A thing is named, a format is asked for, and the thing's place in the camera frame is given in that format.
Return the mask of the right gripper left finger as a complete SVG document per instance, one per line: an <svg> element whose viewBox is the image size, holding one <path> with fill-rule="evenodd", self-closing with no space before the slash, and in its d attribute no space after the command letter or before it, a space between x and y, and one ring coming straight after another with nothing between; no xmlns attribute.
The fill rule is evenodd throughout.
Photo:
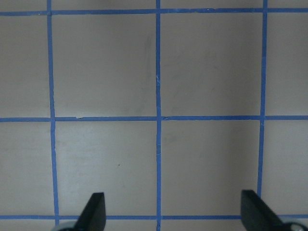
<svg viewBox="0 0 308 231"><path fill-rule="evenodd" d="M83 209L73 231L103 231L106 225L104 193L93 193Z"/></svg>

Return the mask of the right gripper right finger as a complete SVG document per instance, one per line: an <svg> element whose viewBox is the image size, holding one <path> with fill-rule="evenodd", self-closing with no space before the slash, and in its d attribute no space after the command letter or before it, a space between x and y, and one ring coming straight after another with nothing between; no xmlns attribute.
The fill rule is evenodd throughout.
<svg viewBox="0 0 308 231"><path fill-rule="evenodd" d="M284 230L284 223L253 190L242 190L240 214L247 231Z"/></svg>

